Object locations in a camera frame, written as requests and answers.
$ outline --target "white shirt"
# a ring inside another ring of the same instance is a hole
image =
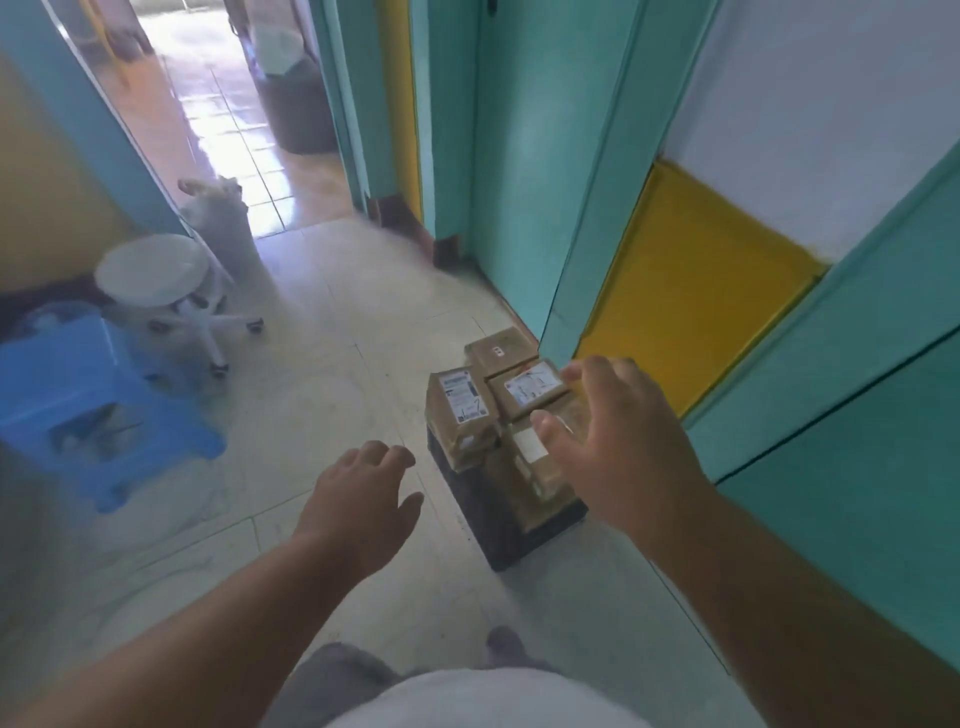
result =
[[[452,669],[406,680],[331,728],[650,728],[599,692],[552,672]]]

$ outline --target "forearm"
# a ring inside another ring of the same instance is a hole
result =
[[[960,675],[710,488],[648,555],[772,726],[940,725]]]
[[[356,581],[336,548],[293,539],[82,670],[13,725],[255,725]]]

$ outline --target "yellow wall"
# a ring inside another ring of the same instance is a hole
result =
[[[423,222],[420,202],[420,155],[414,108],[414,69],[410,55],[410,0],[377,0],[377,26],[387,87],[394,164],[407,206]]]
[[[578,356],[631,356],[683,414],[823,274],[806,250],[654,165]]]
[[[134,235],[0,54],[0,293],[71,279]]]

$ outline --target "sunlit floor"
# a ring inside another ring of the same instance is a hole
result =
[[[96,74],[144,157],[181,204],[181,177],[235,177],[256,237],[350,215],[336,154],[292,155],[267,126],[240,41],[223,10],[146,15],[156,49],[128,66],[124,88],[113,69]]]
[[[358,643],[400,671],[467,667],[508,623],[532,654],[658,728],[761,725],[657,571],[606,527],[588,519],[505,574],[488,568],[423,420],[428,373],[511,323],[478,277],[432,268],[414,243],[357,216],[257,245],[264,267],[238,277],[230,307],[267,327],[222,338],[226,381],[176,334],[142,334],[194,375],[226,434],[222,457],[180,465],[108,516],[42,482],[0,488],[0,586],[22,600],[0,643],[0,693],[104,654],[287,538],[317,474],[376,438],[417,456],[401,494],[423,490],[425,507],[410,542],[314,646]]]

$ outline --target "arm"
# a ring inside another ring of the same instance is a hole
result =
[[[954,725],[960,675],[721,496],[657,384],[591,357],[582,445],[534,427],[577,494],[686,595],[771,726]]]
[[[293,537],[81,670],[13,726],[255,725],[327,618],[413,532],[405,448],[369,442],[317,480]]]

